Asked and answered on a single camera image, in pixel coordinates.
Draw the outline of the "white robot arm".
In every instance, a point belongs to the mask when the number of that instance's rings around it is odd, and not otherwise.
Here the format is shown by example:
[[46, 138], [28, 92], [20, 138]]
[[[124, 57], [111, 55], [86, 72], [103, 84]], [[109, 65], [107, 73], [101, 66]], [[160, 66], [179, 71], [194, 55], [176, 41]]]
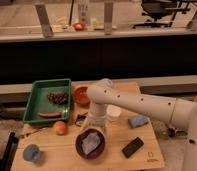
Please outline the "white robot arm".
[[197, 171], [197, 102], [116, 90], [109, 79], [91, 84], [87, 96], [90, 99], [88, 122], [91, 124], [103, 125], [106, 106], [111, 104], [186, 130], [182, 171]]

